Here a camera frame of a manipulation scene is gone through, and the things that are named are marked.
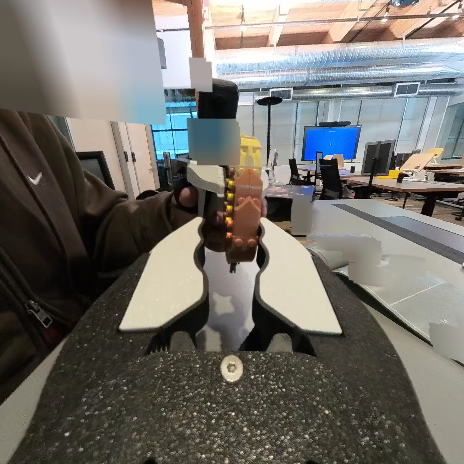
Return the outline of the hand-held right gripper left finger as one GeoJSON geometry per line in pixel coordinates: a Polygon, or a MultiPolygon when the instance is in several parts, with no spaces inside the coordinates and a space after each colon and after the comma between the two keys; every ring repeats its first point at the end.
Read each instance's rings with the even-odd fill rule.
{"type": "Polygon", "coordinates": [[[149,253],[119,325],[121,332],[167,328],[206,299],[207,278],[197,253],[204,219],[196,217],[160,241],[149,253]]]}

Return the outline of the black office chair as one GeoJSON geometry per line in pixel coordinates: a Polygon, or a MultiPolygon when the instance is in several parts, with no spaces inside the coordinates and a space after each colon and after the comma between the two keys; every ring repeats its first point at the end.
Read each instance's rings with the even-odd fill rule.
{"type": "Polygon", "coordinates": [[[319,200],[340,200],[343,198],[343,185],[337,159],[319,160],[322,191],[319,200]]]}
{"type": "Polygon", "coordinates": [[[297,167],[297,162],[295,159],[288,159],[289,166],[290,166],[290,179],[289,179],[289,185],[294,185],[294,186],[309,186],[310,185],[310,177],[308,176],[302,176],[299,173],[298,167],[297,167]]]}

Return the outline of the person's brown jacket torso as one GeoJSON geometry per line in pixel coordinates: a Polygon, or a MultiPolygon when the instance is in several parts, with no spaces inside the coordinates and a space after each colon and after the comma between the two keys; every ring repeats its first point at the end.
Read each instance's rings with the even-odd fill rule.
{"type": "Polygon", "coordinates": [[[100,225],[124,200],[47,115],[1,109],[1,403],[131,266],[103,271],[94,258],[100,225]]]}

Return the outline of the silver ventilation duct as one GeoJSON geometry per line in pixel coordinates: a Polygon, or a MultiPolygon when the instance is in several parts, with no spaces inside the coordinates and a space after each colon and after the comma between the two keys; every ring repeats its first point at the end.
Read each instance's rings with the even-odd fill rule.
{"type": "Polygon", "coordinates": [[[462,78],[463,62],[461,37],[218,50],[215,70],[251,90],[462,78]]]}

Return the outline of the black framed panel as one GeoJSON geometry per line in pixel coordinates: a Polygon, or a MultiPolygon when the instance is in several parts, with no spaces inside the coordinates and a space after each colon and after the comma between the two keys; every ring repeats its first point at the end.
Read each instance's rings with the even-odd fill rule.
{"type": "Polygon", "coordinates": [[[115,190],[103,151],[78,151],[77,156],[84,170],[98,177],[106,186],[115,190]]]}

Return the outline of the black box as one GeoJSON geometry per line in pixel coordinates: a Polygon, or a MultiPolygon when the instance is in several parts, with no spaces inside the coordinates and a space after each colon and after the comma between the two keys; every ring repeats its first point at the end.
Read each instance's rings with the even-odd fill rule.
{"type": "Polygon", "coordinates": [[[290,221],[293,199],[299,196],[307,196],[313,201],[315,187],[313,185],[270,183],[264,191],[267,201],[267,219],[273,222],[290,221]]]}

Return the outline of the grey desk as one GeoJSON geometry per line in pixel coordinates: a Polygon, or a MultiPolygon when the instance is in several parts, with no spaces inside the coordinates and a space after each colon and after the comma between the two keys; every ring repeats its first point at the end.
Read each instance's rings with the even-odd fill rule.
{"type": "Polygon", "coordinates": [[[167,328],[121,332],[134,263],[1,406],[5,463],[463,463],[463,268],[335,204],[463,228],[373,200],[313,203],[310,252],[341,335],[290,328],[197,253],[206,299],[167,328]]]}

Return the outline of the wooden office table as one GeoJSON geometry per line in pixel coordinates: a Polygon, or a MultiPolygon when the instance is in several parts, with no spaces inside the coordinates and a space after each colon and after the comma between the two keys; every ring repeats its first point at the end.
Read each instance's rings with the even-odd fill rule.
{"type": "Polygon", "coordinates": [[[432,217],[436,201],[445,194],[459,194],[464,191],[462,184],[444,183],[434,181],[413,181],[405,178],[402,182],[396,179],[381,179],[373,177],[372,181],[367,176],[344,176],[342,181],[361,186],[367,186],[370,189],[382,189],[405,194],[419,194],[425,197],[421,214],[432,217]]]}

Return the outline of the tilted light wooden board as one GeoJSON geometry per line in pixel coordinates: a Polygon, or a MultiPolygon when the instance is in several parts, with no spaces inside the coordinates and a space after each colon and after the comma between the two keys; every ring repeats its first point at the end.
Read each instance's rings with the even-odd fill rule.
{"type": "Polygon", "coordinates": [[[444,148],[432,148],[424,153],[413,153],[403,162],[399,170],[403,173],[416,174],[423,170],[433,159],[438,158],[443,152],[444,148]]]}

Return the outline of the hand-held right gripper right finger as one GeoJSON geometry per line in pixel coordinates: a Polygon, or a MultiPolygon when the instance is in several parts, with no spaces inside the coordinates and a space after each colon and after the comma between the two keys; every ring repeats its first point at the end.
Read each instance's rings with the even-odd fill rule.
{"type": "Polygon", "coordinates": [[[311,253],[261,218],[254,296],[262,308],[306,334],[341,335],[342,328],[311,253]]]}

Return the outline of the black computer monitor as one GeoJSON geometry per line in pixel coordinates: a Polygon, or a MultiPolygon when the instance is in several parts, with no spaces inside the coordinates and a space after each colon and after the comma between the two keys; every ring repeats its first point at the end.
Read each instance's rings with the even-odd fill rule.
{"type": "Polygon", "coordinates": [[[388,176],[389,172],[393,170],[392,158],[395,144],[395,139],[366,143],[361,175],[370,175],[372,171],[373,160],[377,159],[375,171],[376,176],[388,176]]]}

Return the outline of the person's left hand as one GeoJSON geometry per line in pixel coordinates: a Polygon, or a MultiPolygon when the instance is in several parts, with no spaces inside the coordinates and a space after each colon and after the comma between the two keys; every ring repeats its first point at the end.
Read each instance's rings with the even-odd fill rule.
{"type": "Polygon", "coordinates": [[[198,217],[200,194],[205,194],[202,228],[205,247],[214,252],[225,250],[225,224],[222,208],[223,197],[216,193],[200,191],[189,183],[180,183],[174,191],[174,217],[177,228],[198,217]]]}

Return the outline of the brown and tan brick model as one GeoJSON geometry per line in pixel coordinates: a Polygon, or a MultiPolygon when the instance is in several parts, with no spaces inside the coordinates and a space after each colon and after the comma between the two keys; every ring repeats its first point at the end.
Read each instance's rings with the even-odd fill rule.
{"type": "Polygon", "coordinates": [[[251,262],[258,248],[264,182],[261,143],[241,134],[239,163],[230,166],[225,180],[225,257],[230,273],[251,262]]]}

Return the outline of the black floor lamp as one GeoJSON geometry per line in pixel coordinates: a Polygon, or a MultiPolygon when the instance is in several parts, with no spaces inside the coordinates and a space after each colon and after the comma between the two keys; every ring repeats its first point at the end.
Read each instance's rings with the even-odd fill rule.
{"type": "Polygon", "coordinates": [[[271,107],[280,104],[283,101],[282,97],[271,93],[270,96],[262,97],[256,102],[258,105],[267,107],[267,144],[266,144],[266,162],[264,167],[268,168],[270,159],[270,137],[271,137],[271,107]]]}

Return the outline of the white double door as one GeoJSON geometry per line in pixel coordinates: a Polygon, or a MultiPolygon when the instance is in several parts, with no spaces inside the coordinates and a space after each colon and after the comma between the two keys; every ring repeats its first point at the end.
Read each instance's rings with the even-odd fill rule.
{"type": "Polygon", "coordinates": [[[152,128],[111,121],[125,191],[131,200],[160,187],[152,128]]]}

